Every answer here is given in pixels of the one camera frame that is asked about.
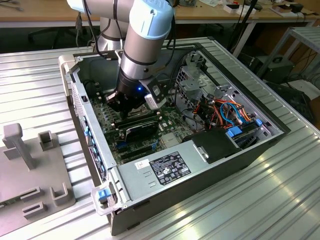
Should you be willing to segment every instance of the metal rack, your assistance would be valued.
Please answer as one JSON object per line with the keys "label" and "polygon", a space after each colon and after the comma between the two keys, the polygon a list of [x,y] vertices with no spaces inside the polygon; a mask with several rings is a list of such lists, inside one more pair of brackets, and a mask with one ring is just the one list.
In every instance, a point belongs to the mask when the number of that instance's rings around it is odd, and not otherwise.
{"label": "metal rack", "polygon": [[[267,70],[269,64],[275,58],[276,54],[282,48],[282,46],[287,42],[289,37],[294,37],[295,41],[291,47],[284,54],[288,58],[299,43],[307,45],[309,48],[320,54],[320,27],[289,27],[277,45],[274,47],[273,51],[262,65],[260,70],[257,72],[257,76],[261,78],[264,72]],[[320,68],[320,61],[312,68],[308,75],[312,75],[317,69]]]}
{"label": "metal rack", "polygon": [[[320,132],[218,42],[204,37],[178,41],[195,42],[215,56],[291,132],[244,170],[112,237],[108,219],[96,213],[90,197],[93,182],[58,67],[60,55],[92,49],[2,54],[0,126],[20,122],[25,139],[40,130],[57,133],[77,202],[1,240],[319,238]],[[207,71],[219,83],[226,82],[211,64]]]}

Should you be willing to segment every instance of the regulatory label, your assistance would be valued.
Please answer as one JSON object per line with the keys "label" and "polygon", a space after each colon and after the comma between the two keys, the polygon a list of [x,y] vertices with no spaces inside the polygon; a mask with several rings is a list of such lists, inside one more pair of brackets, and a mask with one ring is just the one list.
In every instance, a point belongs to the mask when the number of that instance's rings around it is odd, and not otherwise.
{"label": "regulatory label", "polygon": [[150,161],[149,164],[161,185],[167,185],[191,173],[177,151]]}

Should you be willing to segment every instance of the wooden desk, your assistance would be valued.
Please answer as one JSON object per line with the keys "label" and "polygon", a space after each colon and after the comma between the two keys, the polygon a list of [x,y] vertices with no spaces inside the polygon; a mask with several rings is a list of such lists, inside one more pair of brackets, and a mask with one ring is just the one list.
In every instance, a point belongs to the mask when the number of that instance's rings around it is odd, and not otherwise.
{"label": "wooden desk", "polygon": [[[24,11],[0,6],[0,28],[36,28],[36,27],[70,27],[75,26],[78,12],[71,9],[67,0],[19,0],[20,6]],[[319,18],[315,15],[300,17],[282,17],[272,10],[270,5],[262,5],[263,10],[257,11],[248,19],[248,26],[240,39],[234,55],[238,56],[245,45],[248,37],[257,23],[295,23],[308,22],[308,26]],[[88,22],[82,14],[83,25],[87,26]],[[236,23],[239,19],[238,14],[230,14],[223,10],[221,5],[211,7],[200,1],[196,7],[176,7],[177,24],[226,24]],[[100,25],[100,19],[92,16],[92,24]]]}

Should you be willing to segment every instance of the white sticker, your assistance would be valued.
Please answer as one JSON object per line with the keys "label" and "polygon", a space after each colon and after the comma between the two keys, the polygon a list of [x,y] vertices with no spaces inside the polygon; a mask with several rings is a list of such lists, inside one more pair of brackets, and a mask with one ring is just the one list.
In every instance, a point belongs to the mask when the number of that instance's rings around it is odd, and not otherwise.
{"label": "white sticker", "polygon": [[148,167],[148,166],[150,166],[150,164],[149,164],[149,159],[145,159],[145,160],[142,160],[142,161],[138,161],[138,162],[136,162],[135,164],[135,167],[136,167],[136,169],[143,169],[143,168],[145,168],[145,167]]}

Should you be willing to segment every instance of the blue clip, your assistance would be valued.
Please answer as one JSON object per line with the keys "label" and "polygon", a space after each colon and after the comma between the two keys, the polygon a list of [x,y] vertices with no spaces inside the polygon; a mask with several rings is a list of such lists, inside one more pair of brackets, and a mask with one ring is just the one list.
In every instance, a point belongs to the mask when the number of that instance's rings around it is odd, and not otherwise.
{"label": "blue clip", "polygon": [[89,127],[86,126],[85,129],[84,129],[84,135],[85,136],[88,136],[88,131],[89,131]]}
{"label": "blue clip", "polygon": [[105,188],[105,189],[102,189],[100,191],[98,191],[98,195],[99,195],[99,202],[100,203],[103,203],[107,200],[108,197],[110,197],[112,194],[111,194],[111,191],[110,189],[108,188]]}
{"label": "blue clip", "polygon": [[255,123],[260,127],[263,123],[262,123],[262,121],[259,119],[259,118],[257,118],[256,120],[255,120]]}
{"label": "blue clip", "polygon": [[242,131],[238,126],[233,126],[228,128],[228,131],[226,132],[231,138],[233,138],[235,135],[241,134]]}

